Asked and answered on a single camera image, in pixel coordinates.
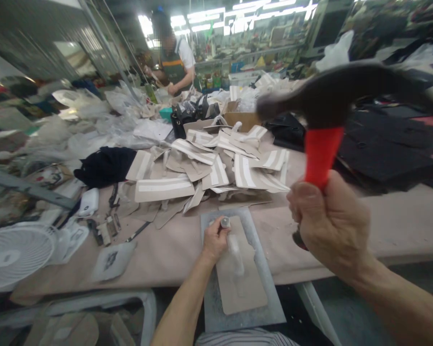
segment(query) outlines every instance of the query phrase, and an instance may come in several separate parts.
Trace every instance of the white fan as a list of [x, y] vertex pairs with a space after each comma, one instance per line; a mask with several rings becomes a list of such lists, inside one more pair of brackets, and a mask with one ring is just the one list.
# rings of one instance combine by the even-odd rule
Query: white fan
[[21, 222], [0, 229], [0, 289], [28, 277], [67, 252], [66, 232], [38, 222]]

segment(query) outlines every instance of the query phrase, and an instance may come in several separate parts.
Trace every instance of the teal container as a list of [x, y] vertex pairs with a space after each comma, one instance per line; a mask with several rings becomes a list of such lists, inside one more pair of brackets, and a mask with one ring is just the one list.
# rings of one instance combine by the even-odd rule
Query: teal container
[[169, 123], [172, 122], [170, 119], [170, 116], [172, 115], [173, 111], [171, 108], [163, 108], [159, 111], [160, 117], [162, 119], [167, 119]]

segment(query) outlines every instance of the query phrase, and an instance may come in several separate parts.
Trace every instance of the hammer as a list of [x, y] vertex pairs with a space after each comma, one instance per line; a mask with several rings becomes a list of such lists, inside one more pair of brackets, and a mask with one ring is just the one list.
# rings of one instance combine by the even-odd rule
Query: hammer
[[[416, 80], [402, 70], [370, 62], [351, 62], [327, 70], [288, 95], [262, 95], [256, 112], [262, 122], [286, 111], [305, 117], [308, 124], [305, 181], [324, 191], [352, 105], [363, 97], [387, 94], [433, 113], [433, 99]], [[293, 234], [293, 240], [307, 250], [299, 229]]]

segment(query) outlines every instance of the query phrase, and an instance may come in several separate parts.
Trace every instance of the fingernail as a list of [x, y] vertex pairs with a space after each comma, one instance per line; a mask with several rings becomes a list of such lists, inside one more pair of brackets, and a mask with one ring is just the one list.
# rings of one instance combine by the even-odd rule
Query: fingernail
[[315, 199], [320, 196], [319, 189], [309, 183], [299, 183], [295, 186], [295, 194], [297, 198], [302, 199]]

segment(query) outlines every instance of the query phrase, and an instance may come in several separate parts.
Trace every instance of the metal pole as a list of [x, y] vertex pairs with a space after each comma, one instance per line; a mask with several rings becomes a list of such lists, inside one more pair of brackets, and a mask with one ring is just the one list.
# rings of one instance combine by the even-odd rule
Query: metal pole
[[125, 75], [124, 71], [122, 70], [122, 67], [120, 66], [119, 62], [115, 59], [114, 55], [112, 54], [111, 48], [109, 47], [109, 44], [107, 43], [106, 38], [104, 37], [104, 34], [102, 33], [100, 26], [98, 25], [98, 22], [96, 21], [95, 17], [93, 17], [93, 13], [91, 13], [91, 10], [88, 7], [87, 3], [85, 2], [85, 0], [78, 0], [78, 2], [80, 3], [80, 6], [82, 7], [82, 11], [85, 12], [88, 19], [90, 20], [91, 25], [93, 26], [93, 29], [95, 29], [95, 31], [98, 33], [98, 37], [101, 41], [102, 46], [104, 47], [104, 50], [106, 51], [107, 55], [109, 55], [111, 60], [114, 62], [114, 65], [116, 66], [117, 70], [119, 71], [120, 75], [122, 76], [122, 79], [124, 80], [125, 84], [127, 85], [128, 89], [130, 90], [132, 97], [136, 101], [139, 102], [140, 100], [138, 99], [138, 96], [133, 91], [133, 88], [131, 87], [130, 82], [128, 81], [127, 76]]
[[64, 197], [53, 191], [47, 190], [40, 186], [28, 183], [14, 175], [7, 174], [0, 170], [0, 186], [8, 187], [11, 190], [21, 192], [25, 195], [45, 200], [57, 206], [72, 210], [77, 201]]

